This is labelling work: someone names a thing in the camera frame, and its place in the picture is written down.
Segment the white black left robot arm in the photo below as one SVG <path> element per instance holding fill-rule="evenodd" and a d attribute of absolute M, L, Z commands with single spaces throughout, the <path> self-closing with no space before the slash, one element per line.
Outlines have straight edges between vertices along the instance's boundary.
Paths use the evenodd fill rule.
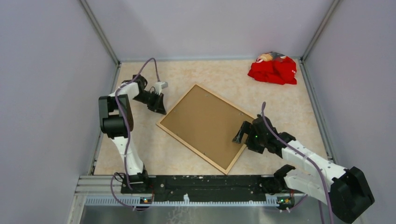
<path fill-rule="evenodd" d="M 132 137 L 134 119 L 130 100 L 145 104 L 152 112 L 162 115 L 167 113 L 163 89 L 168 87 L 168 83 L 158 81 L 152 91 L 145 89 L 147 84 L 143 76 L 135 75 L 133 79 L 122 82 L 115 92 L 99 97 L 100 129 L 112 140 L 123 159 L 125 185 L 139 193 L 149 189 L 150 181 Z"/>

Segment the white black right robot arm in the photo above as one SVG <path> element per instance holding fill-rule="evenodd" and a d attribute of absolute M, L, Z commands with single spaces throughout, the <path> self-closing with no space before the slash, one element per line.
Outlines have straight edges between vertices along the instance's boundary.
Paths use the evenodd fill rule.
<path fill-rule="evenodd" d="M 345 168 L 324 159 L 287 132 L 277 132 L 270 119 L 258 115 L 243 121 L 233 143 L 243 143 L 249 150 L 265 149 L 292 162 L 274 173 L 274 187 L 279 192 L 300 191 L 330 206 L 332 214 L 351 224 L 375 202 L 364 173 L 357 167 Z"/>

